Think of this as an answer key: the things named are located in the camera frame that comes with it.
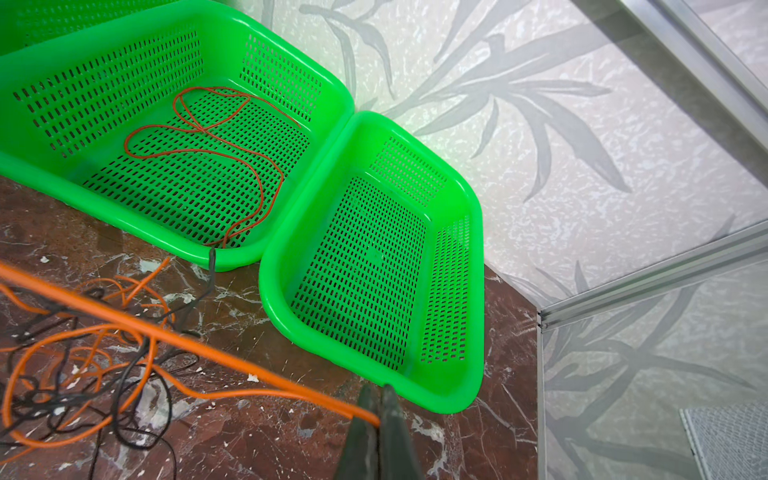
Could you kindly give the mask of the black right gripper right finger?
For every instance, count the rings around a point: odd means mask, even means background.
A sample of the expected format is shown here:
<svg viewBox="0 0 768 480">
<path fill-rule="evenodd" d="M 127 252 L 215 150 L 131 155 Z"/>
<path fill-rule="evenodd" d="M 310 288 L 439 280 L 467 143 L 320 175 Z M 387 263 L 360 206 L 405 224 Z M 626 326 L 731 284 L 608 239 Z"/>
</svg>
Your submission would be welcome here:
<svg viewBox="0 0 768 480">
<path fill-rule="evenodd" d="M 380 421 L 380 478 L 423 479 L 403 409 L 391 385 L 381 391 Z"/>
</svg>

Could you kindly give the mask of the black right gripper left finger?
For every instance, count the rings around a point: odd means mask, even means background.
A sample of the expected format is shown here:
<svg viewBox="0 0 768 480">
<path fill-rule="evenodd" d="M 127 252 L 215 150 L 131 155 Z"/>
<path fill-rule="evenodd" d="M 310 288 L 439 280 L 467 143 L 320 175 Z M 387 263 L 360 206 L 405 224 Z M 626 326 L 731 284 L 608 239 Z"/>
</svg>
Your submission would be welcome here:
<svg viewBox="0 0 768 480">
<path fill-rule="evenodd" d="M 365 384 L 358 396 L 357 406 L 380 416 L 378 387 Z M 333 479 L 380 478 L 379 427 L 355 417 L 348 429 L 341 458 Z"/>
</svg>

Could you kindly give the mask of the right green plastic basket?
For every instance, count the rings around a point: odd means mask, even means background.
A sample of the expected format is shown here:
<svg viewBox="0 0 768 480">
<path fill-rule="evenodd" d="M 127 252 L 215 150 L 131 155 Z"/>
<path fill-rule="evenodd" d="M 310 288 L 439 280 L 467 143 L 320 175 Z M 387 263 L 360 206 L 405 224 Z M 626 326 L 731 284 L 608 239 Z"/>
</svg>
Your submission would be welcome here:
<svg viewBox="0 0 768 480">
<path fill-rule="evenodd" d="M 469 183 L 405 129 L 354 114 L 259 267 L 292 343 L 436 414 L 484 375 L 484 239 Z"/>
</svg>

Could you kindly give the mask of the green plastic basket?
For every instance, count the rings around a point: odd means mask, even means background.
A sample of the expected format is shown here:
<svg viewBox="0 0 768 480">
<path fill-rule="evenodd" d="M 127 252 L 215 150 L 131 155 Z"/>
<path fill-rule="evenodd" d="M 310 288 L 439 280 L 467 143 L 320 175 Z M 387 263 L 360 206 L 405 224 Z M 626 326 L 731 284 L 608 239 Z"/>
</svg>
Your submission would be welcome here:
<svg viewBox="0 0 768 480">
<path fill-rule="evenodd" d="M 174 1 L 1 54 L 1 173 L 230 271 L 262 258 L 353 110 L 256 20 Z"/>
<path fill-rule="evenodd" d="M 1 54 L 169 4 L 164 0 L 9 0 L 1 2 Z"/>
<path fill-rule="evenodd" d="M 436 414 L 484 375 L 484 239 L 469 183 L 405 129 L 354 114 L 259 267 L 292 343 Z"/>
</svg>

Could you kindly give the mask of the middle green plastic basket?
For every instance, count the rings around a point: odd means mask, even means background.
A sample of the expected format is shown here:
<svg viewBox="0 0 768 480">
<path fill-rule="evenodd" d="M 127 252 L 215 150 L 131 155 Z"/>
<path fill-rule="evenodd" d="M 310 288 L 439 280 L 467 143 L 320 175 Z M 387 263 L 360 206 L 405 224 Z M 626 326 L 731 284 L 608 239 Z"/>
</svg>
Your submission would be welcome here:
<svg viewBox="0 0 768 480">
<path fill-rule="evenodd" d="M 262 258 L 353 110 L 256 20 L 174 1 L 1 54 L 1 173 L 230 271 Z"/>
</svg>

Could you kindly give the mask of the left green plastic basket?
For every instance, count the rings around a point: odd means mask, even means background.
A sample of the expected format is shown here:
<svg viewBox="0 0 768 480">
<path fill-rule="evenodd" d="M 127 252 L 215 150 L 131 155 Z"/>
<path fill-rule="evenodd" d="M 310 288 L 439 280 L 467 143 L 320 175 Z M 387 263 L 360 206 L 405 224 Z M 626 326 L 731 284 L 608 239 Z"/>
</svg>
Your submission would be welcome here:
<svg viewBox="0 0 768 480">
<path fill-rule="evenodd" d="M 164 0 L 9 0 L 1 2 L 1 54 L 169 4 Z"/>
</svg>

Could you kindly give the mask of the aluminium frame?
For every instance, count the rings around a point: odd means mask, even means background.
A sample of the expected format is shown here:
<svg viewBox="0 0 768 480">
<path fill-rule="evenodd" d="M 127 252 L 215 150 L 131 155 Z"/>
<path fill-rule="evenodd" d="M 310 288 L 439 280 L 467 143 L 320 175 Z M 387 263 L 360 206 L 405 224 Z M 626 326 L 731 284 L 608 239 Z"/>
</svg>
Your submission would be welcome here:
<svg viewBox="0 0 768 480">
<path fill-rule="evenodd" d="M 623 274 L 544 312 L 545 479 L 704 479 L 680 411 L 767 404 L 767 155 L 631 7 L 597 26 L 643 75 L 621 120 Z"/>
</svg>

